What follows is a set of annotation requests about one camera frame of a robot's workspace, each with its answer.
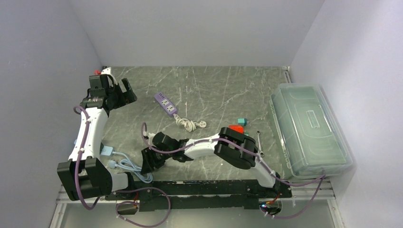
black bracket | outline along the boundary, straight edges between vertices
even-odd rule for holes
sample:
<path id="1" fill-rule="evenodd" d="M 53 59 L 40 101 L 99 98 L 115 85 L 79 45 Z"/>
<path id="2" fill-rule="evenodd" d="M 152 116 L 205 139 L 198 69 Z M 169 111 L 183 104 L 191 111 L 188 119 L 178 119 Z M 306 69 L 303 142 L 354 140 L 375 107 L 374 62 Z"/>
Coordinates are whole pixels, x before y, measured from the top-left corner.
<path id="1" fill-rule="evenodd" d="M 78 173 L 86 170 L 87 175 L 78 177 L 83 198 L 92 198 L 111 194 L 112 176 L 98 158 L 87 158 L 78 161 Z M 70 200 L 79 200 L 74 182 L 76 161 L 59 163 L 58 175 Z"/>
<path id="2" fill-rule="evenodd" d="M 252 151 L 254 153 L 258 152 L 258 148 L 255 144 L 256 141 L 253 138 L 241 134 L 233 129 L 223 127 L 220 130 L 219 136 L 220 138 L 227 139 L 248 151 Z M 255 156 L 240 151 L 234 146 L 223 141 L 218 141 L 217 145 L 215 146 L 214 154 L 238 169 L 248 170 L 255 166 Z"/>
<path id="3" fill-rule="evenodd" d="M 291 190 L 283 183 L 275 188 L 264 188 L 257 180 L 192 180 L 192 181 L 153 181 L 153 183 L 131 182 L 128 189 L 155 187 L 170 195 L 171 209 L 230 208 L 259 209 L 259 199 L 291 198 Z M 133 199 L 135 193 L 118 193 L 105 197 L 105 200 Z M 159 191 L 140 191 L 140 211 L 166 209 L 167 200 Z"/>
<path id="4" fill-rule="evenodd" d="M 87 97 L 83 99 L 80 106 L 83 108 L 103 108 L 109 115 L 113 109 L 120 108 L 137 100 L 132 87 L 127 78 L 122 79 L 126 92 L 122 92 L 119 84 L 109 84 L 108 77 L 113 81 L 110 75 L 93 75 L 89 77 L 90 88 Z"/>
<path id="5" fill-rule="evenodd" d="M 155 148 L 161 151 L 173 151 L 183 147 L 189 139 L 176 140 L 168 135 L 159 132 L 153 138 L 153 144 Z M 179 162 L 193 161 L 193 159 L 184 155 L 185 151 L 179 151 L 176 153 L 162 154 L 157 153 L 150 148 L 144 148 L 141 150 L 143 156 L 143 165 L 141 168 L 141 174 L 151 173 L 156 169 L 159 169 L 165 164 L 165 160 L 172 158 Z"/>

gray marble surface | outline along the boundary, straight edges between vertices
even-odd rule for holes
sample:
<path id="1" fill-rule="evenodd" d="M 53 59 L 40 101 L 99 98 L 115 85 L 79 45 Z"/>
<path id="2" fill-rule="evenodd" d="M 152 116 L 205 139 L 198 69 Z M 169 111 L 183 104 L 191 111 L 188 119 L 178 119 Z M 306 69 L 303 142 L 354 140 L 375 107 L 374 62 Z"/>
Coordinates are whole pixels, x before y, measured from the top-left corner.
<path id="1" fill-rule="evenodd" d="M 142 164 L 141 150 L 146 147 L 140 137 L 142 122 L 148 131 L 162 131 L 172 138 L 204 138 L 219 132 L 221 127 L 247 118 L 245 131 L 257 139 L 261 132 L 264 160 L 282 174 L 278 147 L 270 129 L 269 99 L 280 83 L 285 83 L 280 67 L 113 67 L 119 81 L 127 78 L 138 100 L 110 113 L 102 142 L 123 152 L 137 165 Z M 207 122 L 206 128 L 187 132 L 154 101 L 163 92 L 178 109 L 178 115 Z M 110 159 L 101 157 L 104 164 Z M 249 171 L 237 169 L 217 156 L 208 156 L 180 163 L 169 159 L 153 172 L 156 181 L 241 180 L 254 179 Z"/>

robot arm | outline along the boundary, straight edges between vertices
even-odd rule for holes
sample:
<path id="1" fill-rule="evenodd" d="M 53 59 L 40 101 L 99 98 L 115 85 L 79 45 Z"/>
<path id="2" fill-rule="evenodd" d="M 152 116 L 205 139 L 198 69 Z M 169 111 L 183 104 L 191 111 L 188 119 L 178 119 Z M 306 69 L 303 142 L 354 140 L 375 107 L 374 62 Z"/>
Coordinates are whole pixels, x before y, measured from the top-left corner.
<path id="1" fill-rule="evenodd" d="M 236 143 L 238 146 L 255 152 L 256 156 L 244 153 L 228 143 L 218 141 L 217 139 L 219 138 L 230 140 L 233 143 Z M 196 141 L 200 140 L 203 142 L 195 144 Z M 272 177 L 264 168 L 264 164 L 266 163 L 262 159 L 260 159 L 259 162 L 257 161 L 257 156 L 259 155 L 257 154 L 258 149 L 255 145 L 255 140 L 227 127 L 223 127 L 218 134 L 197 140 L 183 139 L 177 141 L 163 134 L 162 132 L 159 132 L 153 137 L 152 143 L 155 148 L 162 151 L 172 151 L 182 147 L 187 147 L 190 145 L 192 146 L 184 149 L 183 151 L 171 154 L 157 153 L 150 148 L 145 148 L 142 150 L 142 174 L 153 172 L 155 168 L 162 167 L 165 163 L 165 160 L 169 158 L 179 162 L 188 162 L 202 156 L 217 155 L 239 169 L 250 170 L 250 172 L 258 180 L 259 185 L 262 187 L 272 188 L 276 183 L 274 177 Z"/>
<path id="2" fill-rule="evenodd" d="M 91 88 L 87 97 L 80 106 L 89 115 L 87 120 L 84 112 L 81 113 L 81 126 L 78 132 L 76 145 L 68 161 L 59 163 L 58 175 L 71 200 L 78 200 L 74 181 L 74 168 L 79 164 L 79 173 L 86 170 L 86 175 L 79 176 L 80 190 L 83 198 L 98 197 L 111 194 L 112 191 L 125 189 L 128 186 L 128 174 L 111 174 L 99 160 L 101 139 L 109 112 L 137 100 L 127 79 L 122 79 L 126 92 L 122 92 L 115 78 L 110 74 L 110 68 L 104 69 L 100 75 L 89 77 Z M 89 130 L 86 134 L 86 123 L 89 121 Z M 87 135 L 84 152 L 80 161 L 77 154 Z"/>

plastic storage box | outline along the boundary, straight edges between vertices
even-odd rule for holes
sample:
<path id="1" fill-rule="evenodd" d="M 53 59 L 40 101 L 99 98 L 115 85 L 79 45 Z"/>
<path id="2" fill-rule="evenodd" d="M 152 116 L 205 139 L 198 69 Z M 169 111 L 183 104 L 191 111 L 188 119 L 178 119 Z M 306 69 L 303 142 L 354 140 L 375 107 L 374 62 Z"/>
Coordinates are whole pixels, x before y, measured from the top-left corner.
<path id="1" fill-rule="evenodd" d="M 284 179 L 337 175 L 352 164 L 318 85 L 280 84 L 271 99 Z"/>

red object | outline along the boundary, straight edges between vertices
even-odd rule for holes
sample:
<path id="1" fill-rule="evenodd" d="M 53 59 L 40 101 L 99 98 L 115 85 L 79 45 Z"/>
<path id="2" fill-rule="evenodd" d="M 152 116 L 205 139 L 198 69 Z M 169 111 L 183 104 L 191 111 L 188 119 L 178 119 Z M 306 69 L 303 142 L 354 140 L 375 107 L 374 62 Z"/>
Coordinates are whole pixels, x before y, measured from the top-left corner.
<path id="1" fill-rule="evenodd" d="M 229 128 L 243 134 L 243 127 L 241 125 L 230 125 Z"/>

